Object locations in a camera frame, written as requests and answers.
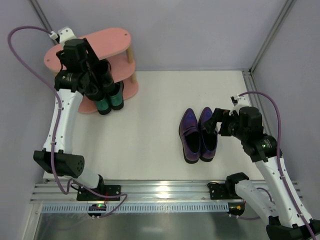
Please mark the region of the purple loafer shoe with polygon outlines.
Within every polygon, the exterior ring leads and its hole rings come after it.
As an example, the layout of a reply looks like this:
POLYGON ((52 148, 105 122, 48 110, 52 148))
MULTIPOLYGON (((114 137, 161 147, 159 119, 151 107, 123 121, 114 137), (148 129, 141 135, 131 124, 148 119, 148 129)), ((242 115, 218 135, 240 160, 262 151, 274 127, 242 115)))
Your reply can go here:
POLYGON ((204 123, 208 121, 213 112, 209 107, 205 107, 198 120, 200 130, 200 159, 204 162, 211 162, 216 155, 218 145, 218 131, 214 130, 213 134, 207 133, 204 123))
POLYGON ((201 153, 200 130, 196 115, 191 108, 184 112, 178 132, 184 160, 188 164, 197 163, 201 153))

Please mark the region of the black patent loafer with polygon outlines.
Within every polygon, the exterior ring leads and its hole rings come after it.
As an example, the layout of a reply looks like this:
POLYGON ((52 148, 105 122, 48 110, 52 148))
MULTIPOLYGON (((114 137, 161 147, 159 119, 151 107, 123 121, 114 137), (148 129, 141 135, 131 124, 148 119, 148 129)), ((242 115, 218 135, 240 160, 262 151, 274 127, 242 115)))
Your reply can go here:
POLYGON ((91 101, 101 101, 105 96, 94 80, 92 74, 88 71, 83 72, 80 75, 80 80, 78 81, 78 90, 91 101))
POLYGON ((115 82, 112 76, 112 66, 107 59, 99 62, 95 69, 95 76, 104 93, 110 93, 115 89, 115 82))

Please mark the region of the green loafer shoe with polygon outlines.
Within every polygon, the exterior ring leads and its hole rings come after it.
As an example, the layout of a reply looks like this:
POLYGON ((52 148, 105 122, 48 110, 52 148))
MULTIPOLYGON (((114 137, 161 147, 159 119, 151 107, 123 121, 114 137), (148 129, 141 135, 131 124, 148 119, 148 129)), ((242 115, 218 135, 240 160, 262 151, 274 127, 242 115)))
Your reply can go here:
POLYGON ((115 111, 121 110, 124 107, 124 83, 119 81, 115 83, 113 91, 108 94, 111 108, 115 111))
POLYGON ((97 101, 94 101, 97 111, 100 115, 107 115, 112 110, 111 105, 106 97, 97 101))

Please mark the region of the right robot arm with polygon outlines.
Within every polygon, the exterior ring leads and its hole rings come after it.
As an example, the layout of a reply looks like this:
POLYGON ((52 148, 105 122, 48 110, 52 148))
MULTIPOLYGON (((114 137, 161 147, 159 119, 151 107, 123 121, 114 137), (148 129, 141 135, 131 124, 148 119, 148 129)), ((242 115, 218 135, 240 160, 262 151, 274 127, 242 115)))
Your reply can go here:
POLYGON ((265 224, 271 240, 314 240, 320 234, 320 222, 304 207, 286 171, 279 141, 264 132, 262 115, 255 107, 217 108, 213 124, 220 123, 219 134, 240 140, 244 152, 262 174, 272 200, 268 200, 244 173, 226 178, 231 195, 245 200, 265 224))

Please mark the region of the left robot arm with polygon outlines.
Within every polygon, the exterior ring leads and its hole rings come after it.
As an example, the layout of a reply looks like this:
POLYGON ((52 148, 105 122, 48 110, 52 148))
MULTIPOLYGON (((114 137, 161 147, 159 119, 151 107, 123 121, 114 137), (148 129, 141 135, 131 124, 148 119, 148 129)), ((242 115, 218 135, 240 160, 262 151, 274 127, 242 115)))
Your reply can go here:
POLYGON ((77 112, 85 96, 92 100, 101 115, 124 107, 123 82, 114 82, 112 65, 100 60, 86 38, 65 41, 56 53, 61 69, 54 79, 55 105, 50 130, 42 150, 33 154, 34 161, 56 181, 67 178, 80 186, 98 189, 103 178, 85 166, 81 155, 73 154, 73 135, 77 112))

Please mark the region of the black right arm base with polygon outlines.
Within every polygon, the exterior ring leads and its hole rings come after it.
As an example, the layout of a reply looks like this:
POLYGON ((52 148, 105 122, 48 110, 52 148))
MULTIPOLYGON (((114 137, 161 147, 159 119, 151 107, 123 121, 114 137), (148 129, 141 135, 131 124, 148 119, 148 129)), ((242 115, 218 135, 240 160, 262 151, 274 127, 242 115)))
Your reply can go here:
POLYGON ((240 200, 237 195, 228 192, 225 183, 209 182, 207 184, 211 200, 240 200))

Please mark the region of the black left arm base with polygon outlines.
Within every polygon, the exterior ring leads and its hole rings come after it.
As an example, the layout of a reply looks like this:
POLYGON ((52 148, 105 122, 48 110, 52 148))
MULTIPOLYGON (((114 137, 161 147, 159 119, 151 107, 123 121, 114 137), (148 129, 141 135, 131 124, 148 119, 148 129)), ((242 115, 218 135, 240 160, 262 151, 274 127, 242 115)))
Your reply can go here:
POLYGON ((94 192, 97 194, 103 195, 103 196, 109 196, 112 198, 105 198, 97 196, 96 194, 93 194, 89 192, 87 189, 80 187, 80 186, 74 186, 74 184, 71 184, 71 188, 77 191, 77 201, 119 201, 120 197, 114 197, 121 194, 121 185, 104 185, 102 187, 93 189, 94 192))

